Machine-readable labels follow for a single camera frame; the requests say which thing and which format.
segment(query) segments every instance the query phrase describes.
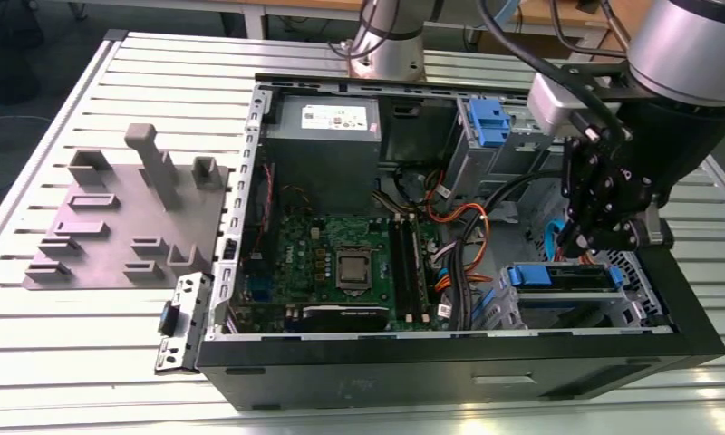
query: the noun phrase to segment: metal bracket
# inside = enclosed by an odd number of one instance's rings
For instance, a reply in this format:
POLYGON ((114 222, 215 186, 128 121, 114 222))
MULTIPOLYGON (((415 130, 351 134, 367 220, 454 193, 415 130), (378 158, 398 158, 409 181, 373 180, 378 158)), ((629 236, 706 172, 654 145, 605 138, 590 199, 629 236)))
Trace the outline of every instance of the metal bracket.
POLYGON ((174 297, 161 312, 161 348, 155 374, 195 374, 195 355, 206 320, 213 279, 201 272, 179 276, 174 297))

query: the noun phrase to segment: aluminum slotted table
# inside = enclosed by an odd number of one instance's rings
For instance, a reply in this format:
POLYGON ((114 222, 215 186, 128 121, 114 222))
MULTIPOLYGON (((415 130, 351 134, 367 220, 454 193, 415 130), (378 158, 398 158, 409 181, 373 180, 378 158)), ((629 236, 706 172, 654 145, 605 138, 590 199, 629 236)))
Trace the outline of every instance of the aluminum slotted table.
MULTIPOLYGON (((108 35, 0 207, 0 430, 725 433, 725 357, 578 403, 237 413, 201 376, 155 377, 155 326, 170 289, 19 287, 70 183, 64 165, 78 149, 136 163, 122 133, 130 122, 148 122, 175 164, 207 155, 235 168, 254 74, 343 76, 345 69, 322 44, 108 35), (161 421, 173 423, 151 424, 161 421)), ((533 76, 509 57, 439 52, 427 52, 426 72, 429 82, 521 89, 533 76)), ((711 159, 674 187, 662 215, 725 343, 725 175, 711 159)))

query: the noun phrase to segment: side panel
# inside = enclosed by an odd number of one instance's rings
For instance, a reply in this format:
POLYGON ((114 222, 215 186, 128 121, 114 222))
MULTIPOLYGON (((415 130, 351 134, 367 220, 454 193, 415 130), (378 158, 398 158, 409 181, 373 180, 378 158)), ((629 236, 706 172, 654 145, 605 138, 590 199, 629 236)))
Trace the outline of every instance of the side panel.
POLYGON ((587 398, 678 358, 419 362, 202 369, 237 409, 545 401, 587 398))

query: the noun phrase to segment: black cable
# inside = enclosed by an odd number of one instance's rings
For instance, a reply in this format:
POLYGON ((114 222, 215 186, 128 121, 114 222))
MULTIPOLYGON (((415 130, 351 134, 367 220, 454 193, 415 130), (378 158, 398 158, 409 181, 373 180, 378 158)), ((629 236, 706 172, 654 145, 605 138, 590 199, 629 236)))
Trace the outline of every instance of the black cable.
POLYGON ((325 24, 319 27, 317 32, 317 39, 322 37, 322 34, 325 34, 325 30, 327 29, 327 26, 330 25, 330 20, 325 20, 325 24))
POLYGON ((619 144, 623 141, 625 135, 622 126, 619 125, 619 120, 613 115, 610 110, 602 103, 602 100, 595 96, 595 94, 583 86, 579 80, 566 71, 557 68, 550 62, 545 61, 542 58, 534 56, 523 47, 514 43, 497 22, 491 14, 487 12, 487 6, 483 0, 474 0, 478 12, 483 18, 483 24, 487 28, 489 33, 497 38, 498 43, 513 53, 513 55, 521 59, 521 61, 529 65, 534 71, 550 78, 555 83, 558 83, 585 104, 586 108, 593 111, 595 116, 603 122, 605 127, 609 131, 609 141, 613 144, 619 144))
MULTIPOLYGON (((531 172, 529 174, 519 175, 518 177, 507 181, 485 200, 485 203, 483 203, 485 213, 490 214, 491 210, 498 205, 498 203, 502 202, 505 198, 511 194, 511 192, 514 192, 521 186, 526 185, 535 179, 558 178, 559 176, 561 176, 561 172, 558 170, 541 170, 538 172, 531 172)), ((463 227, 461 236, 457 239, 457 244, 450 254, 450 256, 453 256, 453 259, 450 260, 451 267, 447 269, 450 273, 451 287, 454 287, 453 293, 454 295, 459 296, 461 305, 465 307, 471 306, 473 295, 471 295, 470 287, 467 284, 467 277, 463 273, 463 264, 461 260, 463 255, 465 240, 473 234, 473 229, 478 225, 479 220, 481 220, 481 215, 475 214, 463 227)), ((463 330, 470 329, 471 321, 473 321, 473 319, 470 318, 471 311, 467 311, 467 310, 462 311, 463 317, 461 318, 461 322, 459 322, 463 330)))
POLYGON ((281 21, 281 26, 285 34, 294 32, 294 27, 291 27, 291 22, 283 16, 277 15, 277 19, 281 21))
MULTIPOLYGON (((363 57, 367 57, 383 45, 383 43, 386 42, 386 40, 389 38, 389 35, 391 34, 391 32, 394 30, 394 25, 397 24, 397 15, 399 14, 399 0, 395 0, 395 1, 397 1, 397 3, 394 3, 394 15, 391 17, 391 24, 389 25, 389 29, 386 30, 386 33, 383 34, 383 37, 379 38, 378 42, 367 50, 365 50, 362 53, 351 54, 351 51, 355 50, 355 48, 358 48, 358 45, 357 45, 357 46, 354 46, 354 47, 351 47, 349 49, 349 53, 342 53, 335 49, 335 47, 333 47, 331 43, 327 43, 327 47, 338 55, 338 57, 343 58, 346 61, 353 61, 354 59, 361 59, 363 57)), ((362 4, 361 11, 365 10, 365 5, 366 4, 367 4, 367 2, 365 4, 362 4)), ((365 22, 365 32, 359 36, 359 41, 358 41, 359 43, 362 43, 362 40, 365 39, 365 35, 370 32, 370 22, 373 21, 373 16, 375 15, 375 8, 377 7, 378 7, 378 2, 373 4, 373 10, 370 11, 370 19, 369 20, 362 20, 362 18, 359 18, 359 21, 365 22)))
POLYGON ((406 192, 406 188, 402 186, 402 168, 397 168, 394 170, 394 174, 391 176, 391 181, 394 183, 394 189, 397 190, 397 193, 399 194, 399 198, 402 198, 403 201, 406 201, 406 204, 413 207, 413 209, 418 212, 419 211, 419 204, 413 200, 410 195, 406 192))
POLYGON ((555 4, 555 0, 550 0, 550 20, 553 21, 555 38, 558 38, 558 42, 561 43, 561 45, 566 47, 570 51, 573 51, 574 53, 591 54, 594 56, 617 57, 619 59, 626 58, 626 54, 623 52, 617 52, 615 50, 603 50, 602 48, 578 47, 566 40, 566 37, 563 36, 563 29, 561 28, 561 19, 558 18, 558 5, 555 4))
MULTIPOLYGON (((454 269, 454 263, 455 263, 455 258, 451 255, 447 255, 446 265, 447 265, 449 273, 454 269)), ((450 316, 447 317, 447 330, 459 331, 463 329, 463 327, 459 325, 459 322, 465 318, 463 305, 461 303, 462 297, 459 295, 459 288, 455 285, 450 286, 446 289, 445 294, 447 296, 447 301, 450 302, 450 316)))
POLYGON ((523 9, 521 6, 515 6, 515 12, 518 13, 518 22, 515 23, 515 33, 519 34, 523 31, 523 9))
POLYGON ((606 23, 613 31, 614 39, 619 44, 619 48, 626 52, 627 45, 630 44, 630 35, 627 34, 626 27, 617 18, 617 15, 614 15, 613 6, 609 4, 609 0, 601 0, 599 5, 602 5, 603 16, 606 16, 606 23))

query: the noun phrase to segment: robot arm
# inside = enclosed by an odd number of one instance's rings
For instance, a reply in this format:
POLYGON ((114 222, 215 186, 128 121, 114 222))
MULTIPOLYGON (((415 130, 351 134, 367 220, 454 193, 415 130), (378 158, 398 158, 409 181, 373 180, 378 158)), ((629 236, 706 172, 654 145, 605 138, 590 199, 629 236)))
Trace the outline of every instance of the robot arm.
MULTIPOLYGON (((494 15, 511 15, 513 3, 487 1, 494 15)), ((421 29, 426 21, 467 27, 483 24, 473 0, 365 0, 354 41, 341 53, 349 60, 350 74, 370 79, 421 80, 421 29)))
MULTIPOLYGON (((670 246, 657 210, 674 183, 697 169, 725 136, 725 0, 658 0, 626 62, 565 68, 614 104, 626 135, 621 143, 606 140, 605 126, 589 111, 565 110, 569 98, 545 98, 559 87, 537 75, 529 94, 533 111, 562 111, 559 116, 583 133, 563 154, 563 254, 670 246), (603 87, 597 78, 609 84, 603 87)), ((555 127, 545 115, 538 121, 555 127)))
MULTIPOLYGON (((495 15, 505 3, 486 2, 487 12, 495 15)), ((423 21, 491 25, 475 5, 474 0, 367 0, 349 47, 351 73, 421 79, 423 21)), ((537 123, 559 136, 567 127, 573 136, 563 151, 562 252, 574 257, 586 249, 670 245, 657 210, 725 136, 725 0, 655 0, 627 60, 565 65, 562 72, 614 112, 609 125, 607 112, 597 116, 585 99, 537 74, 527 98, 537 123)))

